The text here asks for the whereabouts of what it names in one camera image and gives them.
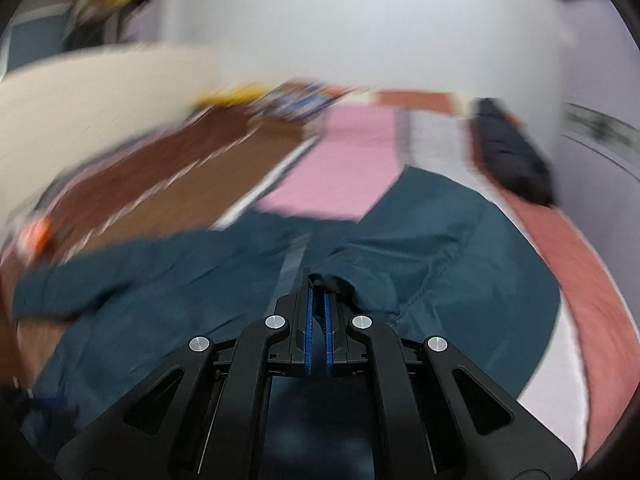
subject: beige surface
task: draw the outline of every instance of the beige surface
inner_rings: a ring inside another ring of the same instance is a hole
[[[0,82],[0,224],[60,171],[185,118],[218,85],[204,48],[87,49],[11,72]]]

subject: silver screw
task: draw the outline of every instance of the silver screw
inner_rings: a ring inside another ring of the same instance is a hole
[[[444,340],[441,337],[431,337],[428,341],[427,341],[427,345],[429,346],[429,348],[431,348],[431,350],[433,350],[434,352],[444,352],[447,349],[447,342],[446,340]]]
[[[367,316],[356,316],[351,320],[356,328],[369,328],[371,326],[371,318]]]
[[[269,316],[264,320],[264,324],[269,328],[282,328],[286,320],[282,316]]]
[[[194,352],[202,352],[209,348],[209,340],[206,337],[199,335],[189,341],[189,348]]]

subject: garment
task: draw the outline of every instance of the garment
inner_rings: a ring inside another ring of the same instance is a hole
[[[77,426],[91,423],[191,337],[231,338],[262,317],[301,236],[293,283],[309,267],[399,335],[450,338],[512,396],[542,357],[559,304],[542,259],[478,193],[407,168],[358,224],[249,210],[224,231],[138,240],[28,274],[17,319],[78,317],[34,394],[65,396]]]
[[[534,204],[555,202],[545,161],[492,99],[478,102],[476,129],[487,170],[506,189]]]

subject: black object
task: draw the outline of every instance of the black object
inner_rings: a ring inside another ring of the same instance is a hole
[[[493,99],[478,101],[474,126],[482,160],[494,178],[529,202],[552,206],[553,185],[545,161]]]
[[[306,278],[237,339],[197,338],[174,352],[63,447],[56,472],[63,480],[258,478],[270,378],[304,376],[311,305],[328,329],[333,375],[369,381],[377,478],[568,480],[576,472],[571,451],[444,339],[401,340],[334,295],[309,294]]]

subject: jacket sleeve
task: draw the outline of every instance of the jacket sleeve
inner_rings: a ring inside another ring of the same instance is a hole
[[[158,279],[180,257],[180,239],[136,240],[25,275],[14,295],[14,319],[64,319],[108,297]]]

